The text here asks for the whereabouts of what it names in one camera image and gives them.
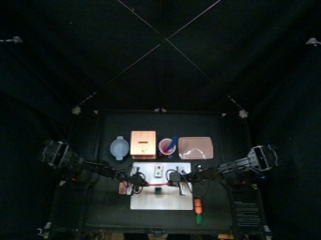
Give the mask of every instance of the green object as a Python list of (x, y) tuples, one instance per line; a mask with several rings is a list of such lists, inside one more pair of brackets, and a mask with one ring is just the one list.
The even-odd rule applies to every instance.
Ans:
[(196, 215), (196, 223), (197, 223), (197, 225), (204, 224), (204, 217), (203, 217), (201, 214), (197, 214), (197, 215)]

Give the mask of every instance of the ceiling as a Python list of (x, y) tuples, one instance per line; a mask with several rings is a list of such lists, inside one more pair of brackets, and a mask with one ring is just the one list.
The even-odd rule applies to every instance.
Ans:
[(321, 38), (316, 0), (0, 5), (0, 39), (23, 39), (0, 43), (0, 89), (39, 108), (251, 110)]

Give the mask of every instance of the orange box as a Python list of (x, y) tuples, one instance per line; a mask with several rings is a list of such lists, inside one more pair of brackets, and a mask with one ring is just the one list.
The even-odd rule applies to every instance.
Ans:
[(134, 159), (156, 159), (156, 131), (133, 131), (130, 154)]

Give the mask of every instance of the black wall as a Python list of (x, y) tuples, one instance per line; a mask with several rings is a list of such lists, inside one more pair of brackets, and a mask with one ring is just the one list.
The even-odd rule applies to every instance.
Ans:
[(46, 139), (66, 136), (67, 125), (5, 92), (0, 116), (0, 239), (37, 239), (54, 196), (51, 172), (37, 157)]
[(256, 143), (280, 148), (280, 168), (264, 194), (277, 239), (319, 239), (321, 156), (321, 49), (302, 61), (251, 113)]

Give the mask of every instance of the round plate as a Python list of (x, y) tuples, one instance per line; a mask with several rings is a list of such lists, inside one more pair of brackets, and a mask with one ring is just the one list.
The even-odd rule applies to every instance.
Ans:
[(124, 160), (124, 157), (130, 151), (130, 144), (122, 136), (117, 137), (117, 140), (110, 145), (110, 152), (116, 156), (117, 160)]

